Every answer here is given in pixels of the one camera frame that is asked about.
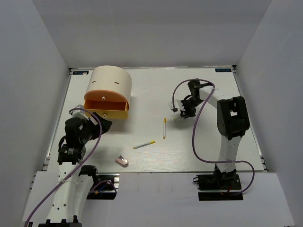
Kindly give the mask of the beige orange drawer container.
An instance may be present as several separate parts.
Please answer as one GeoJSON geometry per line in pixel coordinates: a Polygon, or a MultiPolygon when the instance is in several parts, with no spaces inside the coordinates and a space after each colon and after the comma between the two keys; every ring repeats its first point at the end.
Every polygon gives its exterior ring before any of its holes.
{"type": "Polygon", "coordinates": [[[96,67],[84,95],[85,109],[105,119],[128,118],[132,91],[130,74],[117,66],[96,67]]]}

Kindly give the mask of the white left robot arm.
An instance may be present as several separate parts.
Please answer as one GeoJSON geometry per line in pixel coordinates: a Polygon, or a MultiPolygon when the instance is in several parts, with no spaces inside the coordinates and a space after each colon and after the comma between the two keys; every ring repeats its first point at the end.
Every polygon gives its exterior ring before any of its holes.
{"type": "Polygon", "coordinates": [[[58,184],[52,206],[42,227],[80,227],[80,216],[90,189],[99,186],[95,166],[84,165],[85,145],[108,132],[111,121],[73,117],[65,122],[58,148],[58,184]]]}

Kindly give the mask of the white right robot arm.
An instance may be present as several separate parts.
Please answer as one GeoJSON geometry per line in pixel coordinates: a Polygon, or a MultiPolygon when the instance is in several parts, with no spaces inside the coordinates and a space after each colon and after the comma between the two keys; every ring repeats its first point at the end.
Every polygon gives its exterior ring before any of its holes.
{"type": "Polygon", "coordinates": [[[236,175],[236,156],[242,137],[250,128],[245,99],[231,96],[214,88],[211,82],[200,83],[192,79],[187,86],[190,95],[177,101],[180,116],[184,119],[195,117],[196,107],[207,103],[216,108],[217,128],[221,135],[219,158],[214,169],[214,184],[226,188],[236,175]]]}

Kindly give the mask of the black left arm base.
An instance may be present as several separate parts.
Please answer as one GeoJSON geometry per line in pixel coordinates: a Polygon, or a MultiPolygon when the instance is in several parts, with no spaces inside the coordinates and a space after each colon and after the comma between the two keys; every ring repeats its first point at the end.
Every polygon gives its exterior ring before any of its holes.
{"type": "Polygon", "coordinates": [[[120,174],[99,173],[95,166],[84,165],[79,176],[87,175],[93,181],[87,200],[114,200],[119,187],[120,174]]]}

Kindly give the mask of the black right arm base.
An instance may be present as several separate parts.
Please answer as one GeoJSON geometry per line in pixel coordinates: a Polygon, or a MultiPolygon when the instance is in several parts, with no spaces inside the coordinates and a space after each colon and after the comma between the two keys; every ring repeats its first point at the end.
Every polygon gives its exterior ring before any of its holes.
{"type": "Polygon", "coordinates": [[[214,175],[197,175],[193,178],[197,184],[199,201],[242,201],[243,193],[239,175],[221,186],[215,181],[214,175]]]}

